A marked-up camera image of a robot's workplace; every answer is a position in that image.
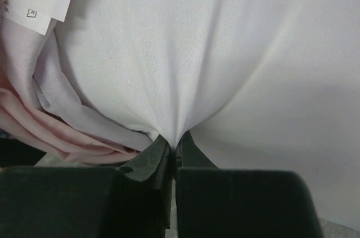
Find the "white pillow insert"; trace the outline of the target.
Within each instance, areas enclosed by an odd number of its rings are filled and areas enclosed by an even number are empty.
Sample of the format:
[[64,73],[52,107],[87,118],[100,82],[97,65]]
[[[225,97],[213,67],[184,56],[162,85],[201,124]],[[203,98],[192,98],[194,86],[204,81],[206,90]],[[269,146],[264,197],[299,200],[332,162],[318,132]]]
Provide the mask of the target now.
[[222,168],[299,173],[359,228],[359,0],[1,0],[54,32],[81,102]]

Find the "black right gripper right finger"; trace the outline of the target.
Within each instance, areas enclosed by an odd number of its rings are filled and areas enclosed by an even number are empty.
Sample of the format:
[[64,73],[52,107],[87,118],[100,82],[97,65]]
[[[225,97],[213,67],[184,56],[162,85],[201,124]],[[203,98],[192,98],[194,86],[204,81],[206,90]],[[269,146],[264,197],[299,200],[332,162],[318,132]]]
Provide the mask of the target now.
[[190,132],[175,154],[179,237],[322,237],[311,194],[294,172],[220,169]]

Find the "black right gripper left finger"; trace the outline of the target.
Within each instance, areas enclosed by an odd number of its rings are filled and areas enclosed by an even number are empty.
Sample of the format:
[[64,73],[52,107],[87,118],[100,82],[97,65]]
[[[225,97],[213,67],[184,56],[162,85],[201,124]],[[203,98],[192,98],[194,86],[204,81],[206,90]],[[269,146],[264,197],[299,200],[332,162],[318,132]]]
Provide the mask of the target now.
[[158,137],[119,167],[10,167],[1,172],[2,237],[164,237],[170,147]]

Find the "pink pillowcase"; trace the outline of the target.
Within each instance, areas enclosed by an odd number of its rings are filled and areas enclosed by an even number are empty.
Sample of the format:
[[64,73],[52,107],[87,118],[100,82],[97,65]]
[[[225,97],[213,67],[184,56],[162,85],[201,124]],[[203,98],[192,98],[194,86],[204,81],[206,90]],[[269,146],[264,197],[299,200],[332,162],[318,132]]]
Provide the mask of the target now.
[[84,105],[60,66],[54,32],[1,24],[1,128],[66,161],[126,161],[150,139]]

